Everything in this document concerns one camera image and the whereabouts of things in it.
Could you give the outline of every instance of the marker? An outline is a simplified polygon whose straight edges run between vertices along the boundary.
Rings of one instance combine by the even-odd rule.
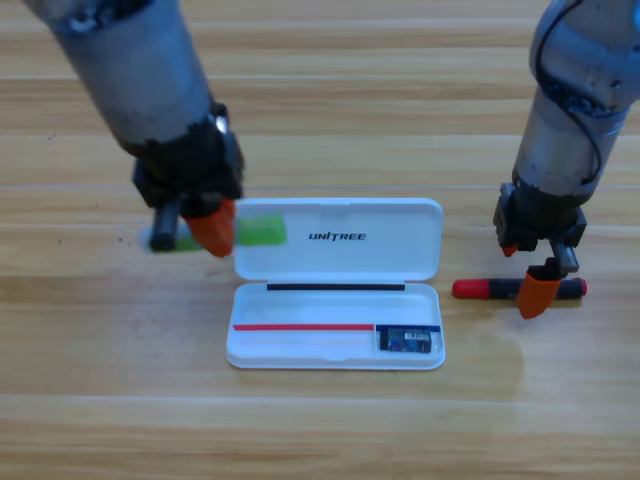
[[[453,296],[457,298],[515,299],[524,282],[519,278],[479,278],[456,280]],[[582,278],[563,280],[556,294],[557,300],[579,299],[587,294],[587,282]]]

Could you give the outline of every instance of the red line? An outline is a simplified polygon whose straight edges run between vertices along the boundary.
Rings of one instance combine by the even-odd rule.
[[[240,332],[257,332],[257,331],[373,331],[375,326],[370,323],[355,324],[304,324],[304,323],[270,323],[270,324],[245,324],[234,325],[233,329]]]

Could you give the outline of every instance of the table surface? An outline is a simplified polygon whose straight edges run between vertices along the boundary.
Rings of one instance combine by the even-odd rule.
[[[534,321],[451,297],[521,276],[492,227],[543,0],[189,0],[247,196],[430,197],[448,358],[427,373],[242,371],[231,260],[153,257],[151,215],[60,51],[0,0],[0,476],[636,479],[640,117],[578,249],[584,301]]]

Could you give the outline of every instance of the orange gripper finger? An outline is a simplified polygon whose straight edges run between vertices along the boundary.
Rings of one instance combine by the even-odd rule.
[[[185,219],[193,239],[211,255],[228,257],[233,252],[235,239],[235,204],[233,200],[223,199],[220,208],[211,215]]]
[[[517,245],[514,245],[512,247],[502,247],[502,253],[504,253],[505,257],[510,257],[514,253],[516,253],[517,251],[518,251],[518,246]]]
[[[544,313],[556,298],[562,280],[536,280],[527,273],[516,303],[522,318],[532,319]]]

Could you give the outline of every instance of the open white box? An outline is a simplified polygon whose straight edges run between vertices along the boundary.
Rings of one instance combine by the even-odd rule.
[[[238,203],[240,216],[271,212],[284,218],[286,244],[238,246],[234,252],[236,272],[254,283],[235,293],[227,337],[232,365],[430,370],[444,362],[438,294],[420,283],[438,271],[443,223],[438,203],[424,198]],[[387,328],[381,325],[427,329],[430,352],[381,350],[386,334],[379,330]]]

